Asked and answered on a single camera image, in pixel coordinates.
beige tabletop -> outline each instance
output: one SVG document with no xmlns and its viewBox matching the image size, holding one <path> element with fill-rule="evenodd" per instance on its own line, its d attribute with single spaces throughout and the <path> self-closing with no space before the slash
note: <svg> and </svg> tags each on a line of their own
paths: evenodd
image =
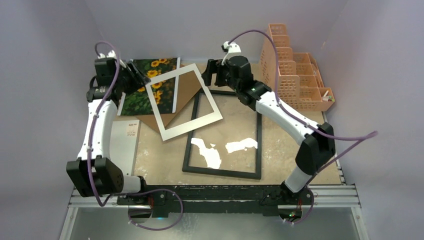
<svg viewBox="0 0 424 240">
<path fill-rule="evenodd" d="M 204 64 L 197 64 L 197 67 L 200 72 L 205 69 Z M 261 79 L 258 64 L 252 64 L 252 72 L 255 79 Z M 209 88 L 231 91 L 228 87 L 211 86 Z M 240 146 L 239 142 L 255 142 L 253 140 L 256 140 L 256 113 L 241 104 L 236 97 L 213 95 L 213 98 L 223 119 L 194 131 L 193 138 L 197 144 L 191 145 L 190 166 L 253 173 L 255 147 L 248 144 L 246 147 L 228 149 L 228 146 Z M 193 102 L 192 99 L 168 128 L 190 121 Z M 207 98 L 202 95 L 199 101 L 198 117 L 211 112 L 212 108 Z M 301 113 L 318 123 L 324 122 L 321 112 Z M 123 119 L 134 118 L 118 117 L 118 120 Z M 162 141 L 157 132 L 141 123 L 138 136 L 133 174 L 144 176 L 149 185 L 281 184 L 295 168 L 295 157 L 299 150 L 299 146 L 288 133 L 266 116 L 262 116 L 262 178 L 253 180 L 182 172 L 188 133 Z M 336 164 L 332 164 L 321 172 L 312 184 L 341 184 Z"/>
</svg>

gray backdrop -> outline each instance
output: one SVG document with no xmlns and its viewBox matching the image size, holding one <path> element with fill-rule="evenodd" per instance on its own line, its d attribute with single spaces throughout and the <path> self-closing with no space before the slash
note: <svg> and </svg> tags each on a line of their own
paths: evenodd
<svg viewBox="0 0 424 240">
<path fill-rule="evenodd" d="M 84 0 L 2 0 L 0 30 L 0 239 L 58 239 L 101 36 Z"/>
<path fill-rule="evenodd" d="M 297 51 L 317 54 L 347 0 L 86 0 L 103 36 L 126 58 L 222 58 L 221 45 L 237 34 L 285 23 Z M 258 33 L 237 43 L 258 61 Z"/>
<path fill-rule="evenodd" d="M 380 132 L 341 161 L 373 240 L 423 239 L 423 11 L 420 0 L 349 0 L 318 58 L 335 133 Z"/>
</svg>

brown cardboard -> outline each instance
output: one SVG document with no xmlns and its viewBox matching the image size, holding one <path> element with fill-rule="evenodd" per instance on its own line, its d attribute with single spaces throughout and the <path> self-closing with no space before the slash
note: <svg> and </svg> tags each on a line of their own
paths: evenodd
<svg viewBox="0 0 424 240">
<path fill-rule="evenodd" d="M 200 85 L 200 82 L 193 71 L 179 76 L 178 93 L 176 96 L 176 111 L 175 113 L 160 115 L 165 127 L 178 115 L 178 113 L 184 108 L 190 99 L 196 95 L 201 87 L 202 86 Z M 158 123 L 156 122 L 155 115 L 140 115 L 136 116 L 136 118 L 159 133 Z"/>
</svg>

sunflower photo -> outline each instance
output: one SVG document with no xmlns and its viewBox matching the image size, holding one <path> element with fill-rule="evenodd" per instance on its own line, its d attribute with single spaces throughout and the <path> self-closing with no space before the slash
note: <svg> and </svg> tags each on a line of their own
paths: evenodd
<svg viewBox="0 0 424 240">
<path fill-rule="evenodd" d="M 180 58 L 135 59 L 133 62 L 147 77 L 153 78 L 179 68 Z M 176 87 L 178 87 L 178 77 L 151 85 L 157 108 L 161 114 L 175 113 L 177 106 Z M 140 88 L 133 94 L 126 95 L 121 101 L 123 102 L 119 105 L 120 109 L 118 110 L 120 116 L 153 114 L 146 87 Z"/>
</svg>

orange plastic organizer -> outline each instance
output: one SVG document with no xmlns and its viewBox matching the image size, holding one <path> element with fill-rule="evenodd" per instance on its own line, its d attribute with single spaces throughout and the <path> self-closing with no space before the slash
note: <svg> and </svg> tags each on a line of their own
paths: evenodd
<svg viewBox="0 0 424 240">
<path fill-rule="evenodd" d="M 278 69 L 274 49 L 268 39 L 264 38 L 260 56 L 263 82 L 277 91 L 278 96 L 296 110 L 327 111 L 335 101 L 334 95 L 331 88 L 324 87 L 317 62 L 312 55 L 307 52 L 293 52 L 284 24 L 269 24 L 267 34 L 272 37 L 278 51 Z M 278 89 L 274 89 L 276 71 L 279 76 Z M 325 94 L 331 101 L 323 101 Z"/>
</svg>

